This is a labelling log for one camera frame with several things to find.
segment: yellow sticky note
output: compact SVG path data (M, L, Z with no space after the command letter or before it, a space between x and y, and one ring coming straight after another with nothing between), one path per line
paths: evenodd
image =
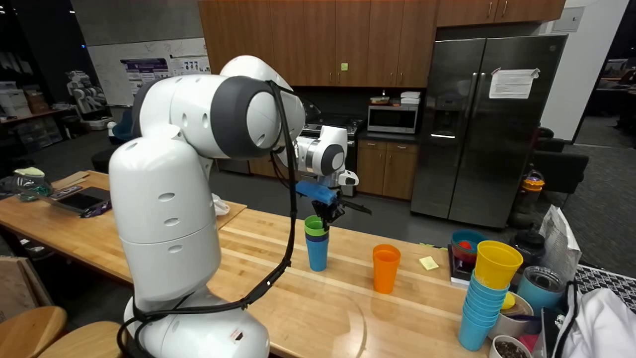
M432 269L436 269L436 268L439 267L437 265L437 263L435 263L435 260L433 260L433 258L431 256L427 256L427 257L421 258L420 259L420 263L422 264L422 266L424 266L426 271L430 271Z

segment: white bowl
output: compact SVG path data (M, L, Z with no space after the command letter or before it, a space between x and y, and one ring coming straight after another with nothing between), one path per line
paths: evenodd
M527 313L527 315L532 316L534 312L532 311L532 307L526 300L521 298L519 295L510 292L515 297L515 304L522 306ZM519 338L523 331L525 330L525 326L528 324L528 321L525 320L513 320L505 316L503 313L499 314L499 318L497 318L497 323L495 326L488 332L488 338L491 340L496 336L505 334L506 336Z
M532 354L530 354L530 351L528 350L528 348L525 347L525 345L523 345L523 343L519 342L516 338L505 336L503 334L500 336L496 336L495 339L492 340L492 346L490 347L490 354L488 355L488 358L503 358L501 354L499 354L499 352L497 352L497 349L495 348L495 343L497 342L514 343L517 347L519 347L523 351L526 358L532 358Z

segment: wooden stool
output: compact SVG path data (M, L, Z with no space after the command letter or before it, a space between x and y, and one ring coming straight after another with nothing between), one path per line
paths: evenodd
M0 323L0 355L35 358L51 345L66 326L66 312L47 306L24 312Z
M120 358L119 327L115 322L95 322L77 328L53 343L39 358Z

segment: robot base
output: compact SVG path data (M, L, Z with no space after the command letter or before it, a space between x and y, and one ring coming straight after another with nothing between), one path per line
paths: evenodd
M203 287L192 294L181 307L223 303L226 301ZM131 298L126 305L124 321L132 317ZM133 337L139 325L139 322L135 322L128 327ZM146 325L139 339L142 346L156 358L267 358L270 352L267 328L241 309L197 315L169 315Z

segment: refrigerator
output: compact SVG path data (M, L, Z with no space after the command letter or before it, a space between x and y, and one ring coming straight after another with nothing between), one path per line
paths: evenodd
M566 39L435 42L412 212L506 225Z

